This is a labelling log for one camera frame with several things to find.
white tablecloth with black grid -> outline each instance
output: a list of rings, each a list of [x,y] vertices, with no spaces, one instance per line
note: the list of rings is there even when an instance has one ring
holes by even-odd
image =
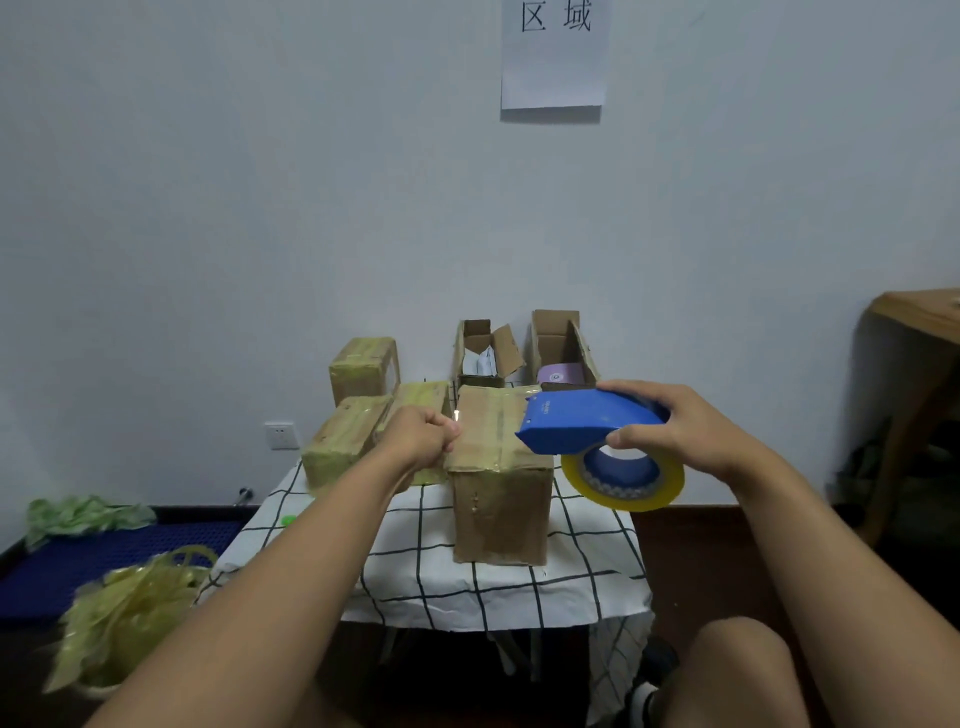
[[[311,502],[297,465],[217,560],[199,601],[282,532],[285,516]],[[343,619],[455,632],[589,624],[588,724],[619,711],[653,624],[629,514],[581,496],[558,466],[545,567],[455,564],[453,541],[449,487],[419,486],[395,496]]]

yellow tape roll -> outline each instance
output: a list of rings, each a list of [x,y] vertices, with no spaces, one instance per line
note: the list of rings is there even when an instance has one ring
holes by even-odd
[[[597,493],[581,475],[584,455],[588,452],[589,449],[577,455],[561,455],[560,464],[564,469],[566,479],[570,481],[570,485],[576,488],[582,496],[589,498],[594,503],[605,505],[616,511],[655,511],[658,508],[670,505],[680,494],[680,491],[684,489],[683,464],[665,452],[654,453],[647,451],[647,455],[649,455],[650,458],[657,463],[657,467],[660,468],[660,477],[658,478],[659,485],[651,496],[627,500]]]

blue tape spool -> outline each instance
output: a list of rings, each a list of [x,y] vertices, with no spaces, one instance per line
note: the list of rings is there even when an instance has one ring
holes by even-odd
[[[540,392],[527,401],[516,436],[537,454],[561,456],[566,479],[581,494],[609,508],[650,511],[671,503],[684,488],[684,467],[672,455],[604,448],[607,435],[626,425],[663,425],[669,413],[596,389]]]

electrical outlet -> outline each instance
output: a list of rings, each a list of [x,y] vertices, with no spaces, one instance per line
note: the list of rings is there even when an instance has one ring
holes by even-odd
[[[300,449],[300,438],[293,423],[264,423],[267,447],[270,449]]]

person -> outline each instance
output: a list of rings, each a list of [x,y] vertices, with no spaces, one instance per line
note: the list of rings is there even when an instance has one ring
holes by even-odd
[[[608,445],[671,453],[731,488],[836,725],[960,725],[960,635],[794,468],[689,387],[597,386],[671,412],[665,425],[612,432]],[[88,725],[331,724],[313,676],[387,504],[458,434],[429,409],[398,410],[380,444],[194,610]],[[809,724],[786,644],[745,618],[701,629],[643,702],[647,724],[664,728]]]

